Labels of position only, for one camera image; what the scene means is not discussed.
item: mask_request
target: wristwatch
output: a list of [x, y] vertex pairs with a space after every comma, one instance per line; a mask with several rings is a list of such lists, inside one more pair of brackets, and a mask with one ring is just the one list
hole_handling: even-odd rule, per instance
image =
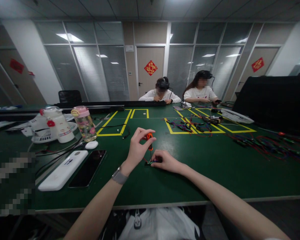
[[115, 180], [117, 183], [123, 185], [128, 179], [128, 177], [123, 175], [120, 170], [121, 166], [118, 167], [118, 169], [114, 172], [114, 174], [112, 175], [112, 179]]

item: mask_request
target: white shirt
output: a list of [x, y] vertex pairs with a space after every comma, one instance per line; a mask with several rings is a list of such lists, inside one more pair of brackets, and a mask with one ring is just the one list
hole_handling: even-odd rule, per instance
[[206, 86], [201, 90], [197, 89], [196, 87], [190, 88], [184, 93], [183, 99], [186, 100], [187, 98], [216, 98], [217, 95], [212, 91], [211, 87]]
[[[152, 89], [149, 92], [147, 92], [145, 95], [143, 95], [141, 98], [139, 98], [139, 101], [146, 101], [146, 102], [150, 102], [153, 101], [153, 97], [157, 96], [157, 90], [156, 89]], [[181, 102], [181, 99], [175, 95], [174, 93], [172, 93], [170, 90], [167, 90], [163, 96], [163, 98], [161, 99], [161, 101], [164, 100], [169, 100], [172, 99], [172, 103], [178, 103]]]

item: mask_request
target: white pillar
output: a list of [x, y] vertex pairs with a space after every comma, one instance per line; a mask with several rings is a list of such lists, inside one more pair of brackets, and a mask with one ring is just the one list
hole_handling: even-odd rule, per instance
[[268, 76], [288, 76], [300, 58], [300, 22], [292, 29], [286, 43], [267, 72]]
[[31, 20], [3, 20], [10, 38], [16, 46], [34, 81], [48, 104], [59, 103], [62, 90], [36, 26]]

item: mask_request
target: hand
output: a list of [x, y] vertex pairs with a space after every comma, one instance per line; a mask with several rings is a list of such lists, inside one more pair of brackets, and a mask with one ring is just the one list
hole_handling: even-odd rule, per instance
[[164, 100], [166, 102], [167, 105], [169, 105], [171, 103], [171, 99], [167, 99], [167, 100]]
[[130, 150], [127, 157], [121, 165], [121, 173], [125, 176], [129, 176], [132, 170], [138, 165], [138, 163], [144, 157], [144, 154], [148, 150], [149, 146], [157, 140], [155, 137], [150, 138], [145, 144], [140, 144], [141, 140], [147, 140], [148, 133], [155, 133], [152, 129], [137, 128], [130, 141]]
[[155, 102], [159, 102], [159, 101], [160, 101], [160, 98], [159, 98], [159, 96], [155, 96], [155, 97], [153, 97], [153, 100], [154, 100]]
[[157, 167], [169, 172], [179, 173], [183, 168], [183, 163], [172, 157], [170, 153], [163, 150], [155, 150], [152, 156], [152, 161], [158, 161], [158, 157], [162, 158], [162, 163], [152, 163], [151, 167]]
[[208, 98], [200, 98], [200, 102], [209, 103], [210, 99], [208, 99]]

